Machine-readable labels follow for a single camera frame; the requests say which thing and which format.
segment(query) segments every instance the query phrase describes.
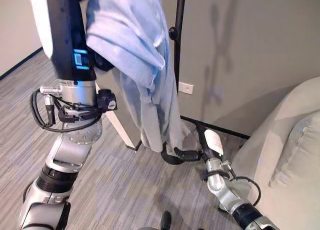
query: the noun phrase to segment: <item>beige wall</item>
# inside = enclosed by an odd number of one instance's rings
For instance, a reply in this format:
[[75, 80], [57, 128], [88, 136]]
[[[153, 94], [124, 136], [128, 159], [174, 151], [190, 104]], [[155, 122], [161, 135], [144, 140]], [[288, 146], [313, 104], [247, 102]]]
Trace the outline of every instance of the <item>beige wall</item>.
[[[164, 0], [173, 26], [177, 0]], [[186, 0], [180, 113], [251, 135], [297, 84], [320, 76], [320, 0]]]
[[0, 75], [41, 47], [29, 0], [0, 0]]

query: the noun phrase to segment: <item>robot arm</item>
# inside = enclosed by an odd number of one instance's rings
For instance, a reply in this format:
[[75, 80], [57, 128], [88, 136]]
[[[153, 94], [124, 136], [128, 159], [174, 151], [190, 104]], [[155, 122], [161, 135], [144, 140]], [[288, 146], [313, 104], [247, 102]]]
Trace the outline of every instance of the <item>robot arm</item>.
[[222, 162], [223, 150], [220, 137], [212, 130], [202, 125], [197, 126], [201, 158], [205, 161], [207, 186], [220, 205], [233, 216], [244, 230], [279, 230], [266, 216], [263, 216], [247, 199], [241, 198], [238, 190], [230, 187], [229, 175], [224, 172], [224, 166], [236, 179], [228, 161]]
[[[17, 228], [63, 230], [73, 184], [93, 143], [102, 135], [101, 115], [116, 110], [117, 103], [110, 90], [96, 93], [79, 0], [31, 0], [31, 4], [44, 52], [59, 83], [59, 87], [42, 86], [32, 94], [32, 114], [41, 128], [60, 135], [39, 177], [25, 191]], [[45, 96], [47, 123], [39, 114], [37, 94]], [[52, 128], [55, 106], [62, 129]]]

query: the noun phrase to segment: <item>baseboard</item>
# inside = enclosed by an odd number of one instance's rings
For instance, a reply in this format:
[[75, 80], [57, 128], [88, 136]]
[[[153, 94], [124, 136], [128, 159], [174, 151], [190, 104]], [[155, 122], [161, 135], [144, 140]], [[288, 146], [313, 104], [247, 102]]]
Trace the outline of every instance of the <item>baseboard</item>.
[[231, 131], [231, 130], [225, 129], [223, 127], [215, 126], [215, 125], [212, 125], [212, 124], [209, 124], [209, 123], [206, 123], [206, 122], [203, 122], [203, 121], [198, 121], [198, 120], [195, 120], [193, 118], [189, 118], [189, 117], [182, 116], [182, 115], [180, 117], [181, 117], [181, 119], [183, 119], [185, 121], [191, 122], [193, 124], [199, 123], [199, 124], [204, 125], [207, 128], [210, 128], [210, 129], [213, 129], [213, 130], [217, 130], [217, 131], [220, 131], [222, 133], [230, 134], [230, 135], [242, 138], [242, 139], [249, 139], [250, 138], [250, 136], [248, 136], [248, 135], [245, 135], [245, 134], [242, 134], [242, 133], [239, 133], [239, 132], [236, 132], [236, 131]]
[[20, 67], [22, 64], [24, 64], [26, 61], [28, 61], [29, 59], [31, 59], [34, 55], [36, 55], [37, 53], [39, 53], [41, 50], [43, 49], [43, 47], [40, 47], [39, 49], [35, 50], [33, 53], [31, 53], [29, 56], [27, 56], [25, 59], [23, 59], [22, 61], [18, 62], [16, 65], [14, 65], [12, 68], [10, 68], [8, 71], [6, 71], [4, 74], [2, 74], [0, 76], [0, 81], [2, 79], [4, 79], [6, 76], [8, 76], [10, 73], [12, 73], [14, 70], [16, 70], [18, 67]]

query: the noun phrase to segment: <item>gray carpet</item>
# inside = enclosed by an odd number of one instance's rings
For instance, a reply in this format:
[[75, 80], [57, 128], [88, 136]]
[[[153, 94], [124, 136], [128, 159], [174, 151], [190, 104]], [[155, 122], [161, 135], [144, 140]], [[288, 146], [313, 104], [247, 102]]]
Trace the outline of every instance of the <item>gray carpet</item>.
[[[43, 52], [0, 82], [0, 229], [16, 229], [22, 194], [36, 178], [57, 137], [39, 128], [29, 97], [40, 85], [56, 84]], [[227, 159], [244, 140], [218, 132]], [[158, 228], [161, 214], [173, 217], [172, 230], [238, 230], [230, 216], [217, 210], [218, 201], [201, 182], [202, 162], [168, 165], [157, 153], [126, 148], [109, 120], [103, 135], [74, 184], [68, 230], [137, 230]]]

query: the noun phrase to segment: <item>cable connector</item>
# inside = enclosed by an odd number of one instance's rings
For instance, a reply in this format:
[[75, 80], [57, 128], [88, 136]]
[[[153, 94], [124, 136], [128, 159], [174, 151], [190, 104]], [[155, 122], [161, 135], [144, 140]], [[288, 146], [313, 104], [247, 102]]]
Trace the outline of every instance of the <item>cable connector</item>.
[[54, 98], [48, 94], [45, 95], [44, 104], [45, 104], [46, 114], [48, 115], [48, 125], [52, 126], [56, 124]]
[[231, 163], [230, 163], [229, 160], [223, 161], [223, 162], [221, 163], [221, 166], [222, 166], [222, 167], [226, 166], [226, 168], [227, 168], [227, 169], [229, 170], [229, 172], [231, 173], [232, 177], [233, 177], [234, 179], [237, 178], [237, 175], [236, 175], [235, 171], [232, 169]]

